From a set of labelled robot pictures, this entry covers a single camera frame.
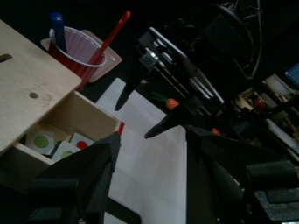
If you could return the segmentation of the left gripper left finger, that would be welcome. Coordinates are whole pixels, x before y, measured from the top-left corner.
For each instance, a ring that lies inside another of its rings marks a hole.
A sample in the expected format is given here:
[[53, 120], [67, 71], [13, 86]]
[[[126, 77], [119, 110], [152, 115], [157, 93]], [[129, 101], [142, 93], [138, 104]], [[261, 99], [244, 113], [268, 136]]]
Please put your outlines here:
[[103, 224], [118, 149], [119, 134], [113, 132], [38, 174], [27, 192], [27, 224]]

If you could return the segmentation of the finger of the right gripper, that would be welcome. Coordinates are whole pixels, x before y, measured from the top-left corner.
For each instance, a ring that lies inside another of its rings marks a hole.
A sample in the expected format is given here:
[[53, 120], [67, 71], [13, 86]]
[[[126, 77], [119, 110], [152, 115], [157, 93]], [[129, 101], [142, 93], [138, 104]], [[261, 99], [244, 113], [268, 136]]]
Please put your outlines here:
[[150, 138], [164, 133], [170, 128], [185, 125], [186, 122], [194, 117], [194, 113], [186, 108], [174, 108], [162, 120], [148, 130], [144, 138]]
[[121, 109], [121, 107], [123, 106], [127, 96], [130, 95], [136, 86], [138, 85], [142, 78], [145, 77], [145, 73], [146, 73], [145, 66], [141, 63], [137, 63], [134, 65], [134, 68], [133, 68], [129, 76], [127, 76], [125, 86], [123, 86], [121, 94], [117, 98], [114, 111], [118, 111]]

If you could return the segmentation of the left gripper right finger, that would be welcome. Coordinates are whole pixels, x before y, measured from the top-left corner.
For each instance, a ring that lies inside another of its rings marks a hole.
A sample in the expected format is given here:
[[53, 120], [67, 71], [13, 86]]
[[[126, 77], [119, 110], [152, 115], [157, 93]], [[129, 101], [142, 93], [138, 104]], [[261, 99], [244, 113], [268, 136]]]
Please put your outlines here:
[[269, 150], [189, 126], [186, 224], [299, 224], [299, 177]]

